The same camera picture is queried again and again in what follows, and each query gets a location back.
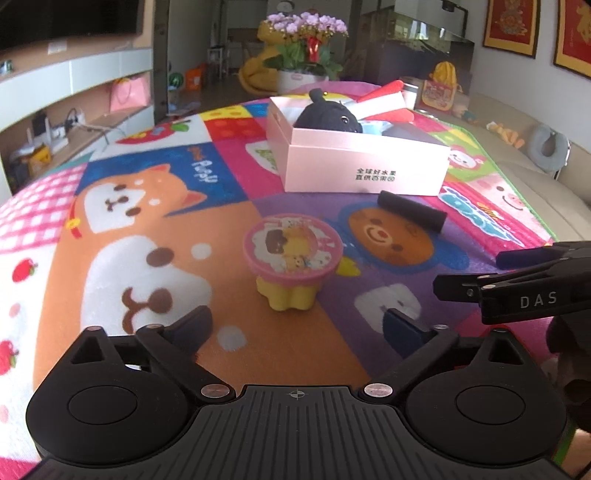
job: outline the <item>gold border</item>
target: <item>gold border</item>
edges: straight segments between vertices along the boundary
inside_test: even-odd
[[[495,0],[488,1],[488,13],[486,15],[486,30],[482,45],[484,47],[496,48],[498,50],[506,50],[528,57],[535,58],[535,51],[538,43],[538,30],[540,26],[540,0],[533,0],[533,15],[531,25],[528,27],[530,31],[530,42],[528,44],[513,42],[511,40],[499,40],[497,38],[491,38],[492,29],[492,11]]]
[[[556,37],[556,54],[554,55],[554,64],[563,67],[572,72],[591,78],[591,63],[579,60],[575,57],[565,55],[564,36],[566,27],[566,0],[558,2],[558,35]]]

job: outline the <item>gray neck pillow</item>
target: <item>gray neck pillow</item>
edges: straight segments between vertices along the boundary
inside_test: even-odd
[[[554,149],[550,155],[546,143],[553,138]],[[546,173],[555,173],[563,168],[570,154],[570,142],[563,134],[553,131],[548,125],[539,125],[532,134],[527,145],[527,156]]]

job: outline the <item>ridged black surface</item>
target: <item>ridged black surface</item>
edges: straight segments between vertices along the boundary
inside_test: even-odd
[[[294,398],[290,393],[301,391]],[[47,459],[27,480],[567,480],[545,460],[485,469],[437,456],[389,406],[346,387],[247,387],[204,407],[168,450],[134,465],[91,469]]]

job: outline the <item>potted plant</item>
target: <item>potted plant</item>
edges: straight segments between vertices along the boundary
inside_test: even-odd
[[[283,33],[285,44],[277,45],[279,55],[264,61],[264,66],[278,70],[277,91],[287,93],[306,83],[336,80],[343,67],[330,58],[329,41],[336,34],[347,36],[347,25],[328,15],[304,12],[282,13],[265,20],[270,30]]]

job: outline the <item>pink round lid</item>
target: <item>pink round lid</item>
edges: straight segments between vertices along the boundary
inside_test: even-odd
[[[245,235],[243,247],[255,274],[288,284],[321,280],[336,270],[343,257],[339,234],[299,213],[263,218]]]

